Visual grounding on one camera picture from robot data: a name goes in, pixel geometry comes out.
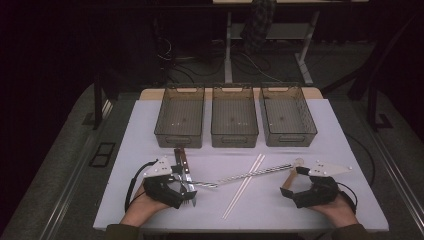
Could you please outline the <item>black metal stand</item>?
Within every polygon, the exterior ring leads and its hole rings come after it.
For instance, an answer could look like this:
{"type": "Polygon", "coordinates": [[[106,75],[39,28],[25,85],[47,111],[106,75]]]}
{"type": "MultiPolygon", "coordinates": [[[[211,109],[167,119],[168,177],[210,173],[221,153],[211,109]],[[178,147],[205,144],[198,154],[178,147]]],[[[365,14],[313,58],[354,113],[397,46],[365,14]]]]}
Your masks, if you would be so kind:
{"type": "Polygon", "coordinates": [[[368,88],[367,122],[375,132],[379,129],[388,129],[393,127],[385,114],[377,113],[377,100],[378,83],[376,80],[373,80],[370,82],[368,88]]]}

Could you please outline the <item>grey transparent plastic bin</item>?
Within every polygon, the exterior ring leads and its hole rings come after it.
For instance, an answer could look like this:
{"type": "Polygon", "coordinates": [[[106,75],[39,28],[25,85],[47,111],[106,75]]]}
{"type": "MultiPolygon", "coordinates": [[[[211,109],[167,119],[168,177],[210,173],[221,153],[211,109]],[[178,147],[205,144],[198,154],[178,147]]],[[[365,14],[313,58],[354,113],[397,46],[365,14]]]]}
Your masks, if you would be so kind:
{"type": "Polygon", "coordinates": [[[154,134],[162,148],[201,148],[205,88],[172,84],[165,88],[154,134]]]}
{"type": "Polygon", "coordinates": [[[215,148],[254,148],[259,135],[253,88],[221,85],[212,90],[211,138],[215,148]]]}
{"type": "Polygon", "coordinates": [[[299,85],[262,83],[259,103],[268,147],[310,146],[318,130],[299,85]]]}

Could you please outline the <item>wooden handle knife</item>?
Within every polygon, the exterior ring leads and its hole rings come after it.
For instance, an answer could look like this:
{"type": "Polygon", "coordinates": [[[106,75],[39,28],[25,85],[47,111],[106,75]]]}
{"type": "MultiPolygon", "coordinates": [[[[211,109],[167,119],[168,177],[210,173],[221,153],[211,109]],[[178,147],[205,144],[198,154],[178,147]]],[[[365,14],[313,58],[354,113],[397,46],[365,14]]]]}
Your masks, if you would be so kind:
{"type": "Polygon", "coordinates": [[[193,207],[196,207],[196,203],[197,203],[196,202],[197,201],[196,194],[197,194],[197,191],[196,191],[194,185],[191,183],[192,178],[191,178],[191,175],[190,175],[190,169],[189,169],[188,160],[187,160],[187,157],[186,157],[186,153],[185,153],[184,148],[180,148],[179,149],[179,153],[180,153],[181,163],[182,163],[182,166],[183,166],[185,181],[187,182],[187,186],[188,186],[189,192],[193,192],[194,193],[194,197],[191,199],[191,202],[192,202],[193,207]]]}

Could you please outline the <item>white frame desk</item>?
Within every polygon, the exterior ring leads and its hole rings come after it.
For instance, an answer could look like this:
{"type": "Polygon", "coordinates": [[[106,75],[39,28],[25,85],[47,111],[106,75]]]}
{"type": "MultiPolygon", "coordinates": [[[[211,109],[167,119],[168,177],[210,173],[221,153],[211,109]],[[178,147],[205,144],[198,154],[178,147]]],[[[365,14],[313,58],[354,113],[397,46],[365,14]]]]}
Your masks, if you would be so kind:
{"type": "MultiPolygon", "coordinates": [[[[319,19],[322,8],[336,6],[353,6],[357,4],[365,4],[369,0],[276,0],[278,7],[306,7],[313,8],[312,15],[307,22],[297,23],[276,23],[271,26],[268,38],[271,40],[302,40],[302,48],[294,55],[297,69],[300,71],[305,84],[312,85],[313,80],[309,73],[309,68],[305,63],[312,37],[319,19]]],[[[240,39],[239,34],[243,28],[241,23],[232,22],[232,14],[234,10],[227,11],[226,20],[226,40],[225,40],[225,60],[224,74],[225,82],[233,82],[232,59],[231,59],[231,41],[240,39]]]]}

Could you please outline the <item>white table mat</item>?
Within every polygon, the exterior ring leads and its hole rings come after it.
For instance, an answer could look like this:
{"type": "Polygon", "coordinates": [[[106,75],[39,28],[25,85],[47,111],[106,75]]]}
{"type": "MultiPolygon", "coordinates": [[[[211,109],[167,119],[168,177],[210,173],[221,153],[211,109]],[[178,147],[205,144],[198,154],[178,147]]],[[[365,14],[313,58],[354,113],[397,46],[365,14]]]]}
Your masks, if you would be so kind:
{"type": "MultiPolygon", "coordinates": [[[[161,148],[154,135],[160,101],[135,103],[113,166],[94,228],[105,229],[121,220],[130,180],[140,167],[161,157],[172,159],[170,148],[161,148]]],[[[199,149],[187,150],[191,176],[199,182],[230,181],[217,188],[199,187],[196,202],[156,214],[144,225],[146,231],[170,232],[304,232],[327,230],[330,225],[320,214],[299,209],[282,196],[280,187],[285,171],[255,176],[246,190],[238,190],[239,175],[250,170],[259,155],[265,157],[264,168],[303,159],[306,166],[332,163],[346,167],[336,181],[347,185],[348,193],[357,198],[356,216],[372,232],[386,231],[388,221],[381,210],[358,162],[341,130],[333,109],[326,99],[308,103],[318,129],[308,147],[269,147],[259,139],[253,148],[214,148],[210,135],[204,135],[199,149]]]]}

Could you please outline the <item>amber handle clear spoon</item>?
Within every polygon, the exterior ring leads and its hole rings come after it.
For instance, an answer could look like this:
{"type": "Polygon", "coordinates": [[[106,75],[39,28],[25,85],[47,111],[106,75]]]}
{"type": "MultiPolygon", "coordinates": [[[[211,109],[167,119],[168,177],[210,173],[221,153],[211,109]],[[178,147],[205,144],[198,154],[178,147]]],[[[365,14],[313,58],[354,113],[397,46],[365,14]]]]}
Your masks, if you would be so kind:
{"type": "Polygon", "coordinates": [[[287,177],[287,179],[285,180],[285,182],[282,184],[282,188],[283,189],[289,189],[294,181],[294,179],[296,178],[296,176],[298,175],[296,168],[297,167],[301,167],[304,165],[304,159],[303,158],[297,158],[294,161],[293,167],[290,170],[290,174],[287,177]]]}

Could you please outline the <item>dark patterned hanging cloth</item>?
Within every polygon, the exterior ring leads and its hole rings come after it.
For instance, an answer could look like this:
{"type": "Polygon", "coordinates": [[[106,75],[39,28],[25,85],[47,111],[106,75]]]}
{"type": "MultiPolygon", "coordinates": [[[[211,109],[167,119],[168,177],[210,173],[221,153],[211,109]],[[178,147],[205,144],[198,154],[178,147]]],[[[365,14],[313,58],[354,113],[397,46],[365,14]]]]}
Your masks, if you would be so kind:
{"type": "Polygon", "coordinates": [[[276,6],[277,0],[252,0],[251,14],[240,34],[247,54],[257,53],[266,42],[276,6]]]}

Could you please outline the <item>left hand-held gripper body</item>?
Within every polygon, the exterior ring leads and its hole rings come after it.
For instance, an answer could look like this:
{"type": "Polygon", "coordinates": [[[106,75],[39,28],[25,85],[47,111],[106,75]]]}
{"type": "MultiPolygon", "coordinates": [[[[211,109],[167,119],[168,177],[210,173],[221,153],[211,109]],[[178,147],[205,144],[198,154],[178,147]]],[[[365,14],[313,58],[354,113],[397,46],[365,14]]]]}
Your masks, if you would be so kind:
{"type": "Polygon", "coordinates": [[[157,159],[154,164],[143,173],[143,187],[145,193],[153,200],[159,201],[175,209],[179,209],[184,197],[168,186],[174,181],[173,169],[166,156],[157,159]]]}

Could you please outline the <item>metal floor rail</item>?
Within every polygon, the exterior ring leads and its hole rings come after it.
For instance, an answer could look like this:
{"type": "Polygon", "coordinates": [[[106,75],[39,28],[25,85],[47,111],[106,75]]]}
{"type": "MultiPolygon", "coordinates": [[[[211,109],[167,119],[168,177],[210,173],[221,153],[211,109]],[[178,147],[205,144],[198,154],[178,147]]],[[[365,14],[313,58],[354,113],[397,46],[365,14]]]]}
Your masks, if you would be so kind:
{"type": "Polygon", "coordinates": [[[415,225],[424,236],[424,206],[419,202],[417,196],[407,183],[404,174],[395,162],[394,157],[390,154],[388,147],[383,143],[378,133],[371,133],[374,144],[376,145],[383,165],[392,179],[396,190],[399,192],[403,202],[408,209],[415,225]]]}
{"type": "Polygon", "coordinates": [[[113,109],[113,103],[106,100],[100,104],[100,124],[96,130],[92,130],[84,142],[82,151],[79,154],[79,158],[76,161],[76,166],[72,170],[72,174],[67,181],[62,193],[60,194],[57,202],[54,205],[52,214],[50,215],[39,240],[54,240],[58,229],[65,217],[72,198],[77,189],[77,185],[80,182],[80,177],[83,170],[88,166],[88,162],[91,159],[92,150],[97,144],[99,135],[104,128],[104,121],[106,121],[113,109]]]}

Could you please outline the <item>black floor frame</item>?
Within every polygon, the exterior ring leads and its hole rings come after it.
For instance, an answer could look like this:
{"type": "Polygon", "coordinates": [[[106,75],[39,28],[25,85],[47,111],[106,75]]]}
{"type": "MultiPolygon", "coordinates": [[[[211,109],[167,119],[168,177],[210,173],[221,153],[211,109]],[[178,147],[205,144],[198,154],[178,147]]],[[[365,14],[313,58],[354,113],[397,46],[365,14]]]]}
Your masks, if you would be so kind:
{"type": "Polygon", "coordinates": [[[105,168],[108,166],[115,148],[114,142],[101,142],[95,154],[89,161],[89,166],[94,168],[105,168]]]}

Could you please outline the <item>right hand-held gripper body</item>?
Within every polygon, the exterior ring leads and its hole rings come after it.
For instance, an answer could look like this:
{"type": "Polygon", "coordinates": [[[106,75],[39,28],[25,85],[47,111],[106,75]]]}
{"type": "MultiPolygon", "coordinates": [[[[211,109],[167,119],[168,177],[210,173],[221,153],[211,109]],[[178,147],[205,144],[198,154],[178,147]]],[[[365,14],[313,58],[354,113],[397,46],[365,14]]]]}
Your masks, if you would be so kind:
{"type": "Polygon", "coordinates": [[[350,207],[353,207],[352,199],[344,191],[339,190],[338,183],[333,178],[334,175],[351,172],[351,167],[317,162],[315,166],[309,169],[308,177],[311,181],[311,187],[306,191],[297,193],[299,197],[293,200],[297,208],[328,204],[333,202],[338,195],[343,196],[350,207]]]}

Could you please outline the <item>person's right hand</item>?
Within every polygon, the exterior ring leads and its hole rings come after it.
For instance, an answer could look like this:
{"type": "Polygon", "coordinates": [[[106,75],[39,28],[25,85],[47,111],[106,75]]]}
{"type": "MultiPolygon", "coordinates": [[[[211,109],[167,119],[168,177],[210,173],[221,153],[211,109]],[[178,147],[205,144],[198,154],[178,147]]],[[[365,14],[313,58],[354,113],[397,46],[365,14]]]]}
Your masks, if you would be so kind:
{"type": "Polygon", "coordinates": [[[311,210],[323,214],[336,228],[359,223],[348,202],[341,195],[328,204],[312,206],[311,210]]]}

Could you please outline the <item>person's left hand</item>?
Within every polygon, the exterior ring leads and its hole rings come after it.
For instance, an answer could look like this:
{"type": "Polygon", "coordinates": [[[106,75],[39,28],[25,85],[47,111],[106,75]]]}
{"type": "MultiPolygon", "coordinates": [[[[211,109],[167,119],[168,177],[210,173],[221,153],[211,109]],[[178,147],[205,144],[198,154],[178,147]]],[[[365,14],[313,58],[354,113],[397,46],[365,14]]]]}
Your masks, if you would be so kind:
{"type": "Polygon", "coordinates": [[[168,205],[147,196],[144,193],[144,187],[140,186],[136,191],[136,197],[133,199],[120,223],[140,227],[156,213],[167,208],[168,205]]]}

